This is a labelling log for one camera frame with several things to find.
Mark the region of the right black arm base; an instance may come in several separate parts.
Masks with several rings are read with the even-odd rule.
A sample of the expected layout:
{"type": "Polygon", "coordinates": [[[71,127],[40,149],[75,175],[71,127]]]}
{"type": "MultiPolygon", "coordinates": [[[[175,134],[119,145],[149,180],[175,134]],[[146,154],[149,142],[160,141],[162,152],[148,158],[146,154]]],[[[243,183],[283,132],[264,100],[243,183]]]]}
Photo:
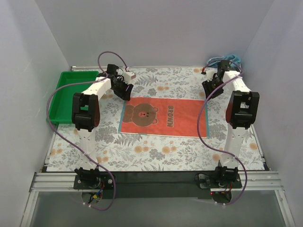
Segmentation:
{"type": "Polygon", "coordinates": [[[200,189],[241,189],[242,183],[237,178],[219,177],[214,173],[197,173],[195,174],[194,181],[200,189]]]}

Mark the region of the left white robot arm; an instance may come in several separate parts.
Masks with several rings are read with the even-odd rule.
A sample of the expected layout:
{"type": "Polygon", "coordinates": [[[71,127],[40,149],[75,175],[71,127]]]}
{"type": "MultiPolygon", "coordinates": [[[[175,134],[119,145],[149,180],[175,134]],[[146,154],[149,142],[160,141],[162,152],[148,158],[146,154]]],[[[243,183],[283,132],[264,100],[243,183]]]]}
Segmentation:
{"type": "Polygon", "coordinates": [[[92,85],[72,97],[71,120],[78,131],[82,150],[82,158],[77,170],[93,170],[97,167],[95,134],[100,122],[101,97],[108,90],[113,90],[114,94],[122,100],[130,100],[134,87],[131,80],[135,78],[135,73],[126,69],[119,75],[118,71],[118,66],[109,64],[105,72],[98,74],[92,85]]]}

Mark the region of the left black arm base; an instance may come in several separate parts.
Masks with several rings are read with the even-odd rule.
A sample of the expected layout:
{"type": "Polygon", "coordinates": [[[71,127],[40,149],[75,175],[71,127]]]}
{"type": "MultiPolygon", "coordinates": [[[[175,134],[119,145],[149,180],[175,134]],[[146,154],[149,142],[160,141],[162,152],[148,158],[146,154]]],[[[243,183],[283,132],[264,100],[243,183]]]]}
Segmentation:
{"type": "Polygon", "coordinates": [[[112,190],[113,180],[108,174],[101,174],[98,176],[75,176],[73,189],[77,190],[97,190],[103,188],[104,190],[112,190]]]}

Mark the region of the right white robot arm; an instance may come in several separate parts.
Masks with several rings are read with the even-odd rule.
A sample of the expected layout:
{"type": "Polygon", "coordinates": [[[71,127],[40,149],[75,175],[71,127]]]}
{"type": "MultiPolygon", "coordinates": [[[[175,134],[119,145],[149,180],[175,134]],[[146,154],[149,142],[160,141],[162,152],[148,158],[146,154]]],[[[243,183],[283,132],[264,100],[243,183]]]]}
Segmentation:
{"type": "Polygon", "coordinates": [[[240,154],[243,136],[255,122],[259,103],[259,93],[251,91],[242,79],[243,70],[230,60],[219,60],[217,70],[202,70],[206,81],[202,83],[206,101],[216,98],[227,86],[232,92],[225,119],[228,133],[225,148],[215,169],[217,181],[235,182],[237,180],[237,157],[240,154]]]}

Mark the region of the orange brown bear towel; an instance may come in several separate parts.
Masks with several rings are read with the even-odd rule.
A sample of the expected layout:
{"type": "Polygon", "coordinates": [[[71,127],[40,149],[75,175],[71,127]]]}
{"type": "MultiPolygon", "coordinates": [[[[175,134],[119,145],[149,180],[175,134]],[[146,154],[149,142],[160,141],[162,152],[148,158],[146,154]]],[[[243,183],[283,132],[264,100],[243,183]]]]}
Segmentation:
{"type": "Polygon", "coordinates": [[[207,138],[208,114],[203,100],[180,98],[132,97],[124,104],[119,132],[168,137],[207,138]]]}

